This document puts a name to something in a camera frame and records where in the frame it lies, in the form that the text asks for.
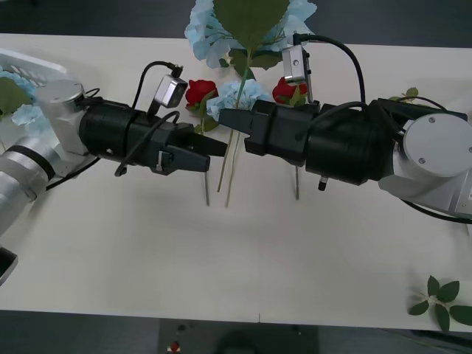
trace leaf sprig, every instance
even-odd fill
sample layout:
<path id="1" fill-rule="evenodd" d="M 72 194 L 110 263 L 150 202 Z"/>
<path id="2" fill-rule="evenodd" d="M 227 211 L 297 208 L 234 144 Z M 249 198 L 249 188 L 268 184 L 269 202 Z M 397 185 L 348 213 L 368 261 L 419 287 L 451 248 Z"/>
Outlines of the leaf sprig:
<path id="1" fill-rule="evenodd" d="M 449 282 L 443 286 L 432 275 L 428 279 L 428 296 L 422 295 L 424 300 L 409 309 L 412 316 L 424 314 L 429 305 L 434 305 L 434 314 L 437 324 L 444 332 L 449 331 L 452 317 L 463 325 L 472 326 L 472 306 L 450 305 L 459 294 L 459 281 Z"/>

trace black cylinder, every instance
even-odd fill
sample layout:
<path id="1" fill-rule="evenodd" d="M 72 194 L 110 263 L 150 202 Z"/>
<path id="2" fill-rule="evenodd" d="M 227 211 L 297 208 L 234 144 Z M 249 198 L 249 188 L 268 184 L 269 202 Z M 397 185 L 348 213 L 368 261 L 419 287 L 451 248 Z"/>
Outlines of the black cylinder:
<path id="1" fill-rule="evenodd" d="M 322 112 L 331 108 L 324 105 Z M 345 110 L 315 125 L 307 141 L 306 170 L 360 185 L 381 179 L 389 165 L 393 141 L 356 110 Z"/>
<path id="2" fill-rule="evenodd" d="M 128 152 L 130 129 L 137 137 L 149 130 L 137 123 L 140 114 L 144 113 L 124 105 L 92 106 L 80 121 L 80 140 L 92 155 L 120 162 Z"/>

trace artificial flower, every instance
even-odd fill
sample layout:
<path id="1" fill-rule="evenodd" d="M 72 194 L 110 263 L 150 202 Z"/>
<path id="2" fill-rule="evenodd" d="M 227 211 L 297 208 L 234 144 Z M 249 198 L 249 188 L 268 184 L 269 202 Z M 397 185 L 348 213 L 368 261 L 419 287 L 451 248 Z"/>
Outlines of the artificial flower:
<path id="1" fill-rule="evenodd" d="M 219 96 L 206 102 L 206 112 L 208 115 L 218 121 L 221 109 L 236 108 L 237 95 L 240 87 L 241 83 L 239 81 L 232 81 L 218 88 Z M 238 108 L 251 110 L 256 100 L 272 101 L 272 97 L 267 94 L 256 80 L 247 80 L 243 88 L 243 93 L 241 94 Z"/>
<path id="2" fill-rule="evenodd" d="M 306 84 L 299 85 L 300 94 L 306 94 L 308 92 Z M 277 86 L 275 86 L 274 90 L 272 91 L 272 97 L 274 98 L 275 102 L 286 104 L 287 100 L 291 99 L 296 91 L 296 86 L 290 86 L 285 81 L 285 78 L 282 77 L 279 80 Z"/>
<path id="3" fill-rule="evenodd" d="M 185 98 L 187 99 L 187 107 L 195 107 L 197 104 L 200 104 L 201 101 L 205 98 L 207 94 L 214 91 L 213 97 L 218 96 L 218 90 L 216 89 L 216 83 L 213 81 L 207 80 L 196 80 L 196 81 L 189 81 L 189 89 L 185 94 Z"/>
<path id="4" fill-rule="evenodd" d="M 280 23 L 268 32 L 257 49 L 279 52 L 293 44 L 295 32 L 311 33 L 305 21 L 315 11 L 316 5 L 308 0 L 290 0 Z M 190 13 L 190 23 L 185 29 L 185 37 L 189 40 L 195 57 L 199 60 L 206 59 L 206 64 L 213 69 L 220 67 L 219 60 L 231 49 L 244 49 L 216 18 L 213 0 L 196 0 Z"/>

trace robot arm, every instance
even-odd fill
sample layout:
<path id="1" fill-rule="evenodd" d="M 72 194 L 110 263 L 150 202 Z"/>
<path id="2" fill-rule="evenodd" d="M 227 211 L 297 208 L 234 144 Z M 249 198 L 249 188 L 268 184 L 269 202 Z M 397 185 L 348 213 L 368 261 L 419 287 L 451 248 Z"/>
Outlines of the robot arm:
<path id="1" fill-rule="evenodd" d="M 296 36 L 295 43 L 304 35 Z M 285 79 L 308 84 L 308 105 L 292 108 L 257 101 L 252 111 L 223 110 L 219 123 L 248 134 L 249 153 L 305 165 L 321 176 L 320 190 L 329 178 L 354 185 L 373 180 L 430 216 L 472 223 L 472 127 L 467 116 L 382 99 L 369 105 L 320 106 L 312 100 L 308 58 L 301 45 L 283 52 Z M 356 69 L 364 101 L 358 63 Z"/>
<path id="2" fill-rule="evenodd" d="M 116 176 L 124 175 L 127 165 L 168 176 L 177 170 L 206 172 L 210 156 L 224 156 L 225 143 L 196 134 L 191 124 L 178 123 L 177 111 L 156 117 L 161 105 L 177 107 L 186 91 L 187 83 L 178 78 L 181 67 L 173 68 L 162 79 L 148 112 L 85 97 L 82 85 L 73 80 L 38 88 L 36 97 L 56 136 L 50 141 L 20 139 L 0 155 L 0 235 L 28 203 L 48 186 L 58 185 L 51 184 L 52 179 L 66 181 L 97 158 L 119 162 Z M 17 263 L 15 254 L 0 247 L 0 285 Z"/>

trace red rose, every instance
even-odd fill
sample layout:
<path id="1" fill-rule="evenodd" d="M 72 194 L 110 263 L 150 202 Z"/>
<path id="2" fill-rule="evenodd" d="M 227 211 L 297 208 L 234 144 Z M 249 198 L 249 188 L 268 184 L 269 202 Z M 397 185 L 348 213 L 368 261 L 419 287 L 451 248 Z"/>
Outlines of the red rose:
<path id="1" fill-rule="evenodd" d="M 299 85 L 300 87 L 300 94 L 306 94 L 307 93 L 307 86 L 305 84 Z M 282 97 L 287 97 L 288 99 L 291 99 L 294 94 L 295 94 L 296 86 L 290 86 L 285 82 L 285 78 L 282 77 L 279 80 L 279 83 L 277 86 L 275 86 L 274 90 L 272 91 L 272 96 L 274 96 L 274 100 L 277 103 L 282 103 L 286 104 L 287 102 L 284 100 L 281 100 L 279 96 Z"/>
<path id="2" fill-rule="evenodd" d="M 211 91 L 215 91 L 212 98 L 218 96 L 218 90 L 216 89 L 216 84 L 213 81 L 191 80 L 189 84 L 190 88 L 185 94 L 185 98 L 188 102 L 187 107 L 193 107 L 197 103 L 201 103 L 203 98 Z"/>

